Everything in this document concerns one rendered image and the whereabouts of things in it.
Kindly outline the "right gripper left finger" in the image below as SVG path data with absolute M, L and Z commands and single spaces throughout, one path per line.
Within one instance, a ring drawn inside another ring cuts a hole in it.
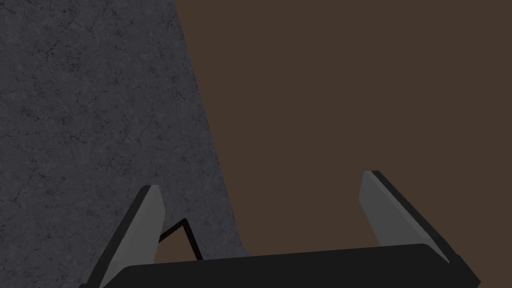
M 143 186 L 79 288 L 104 288 L 126 267 L 153 264 L 165 213 L 159 185 Z

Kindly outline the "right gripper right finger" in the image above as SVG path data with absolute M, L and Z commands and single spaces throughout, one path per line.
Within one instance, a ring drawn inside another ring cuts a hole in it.
M 358 200 L 381 246 L 426 244 L 448 263 L 459 259 L 459 254 L 382 172 L 363 172 Z

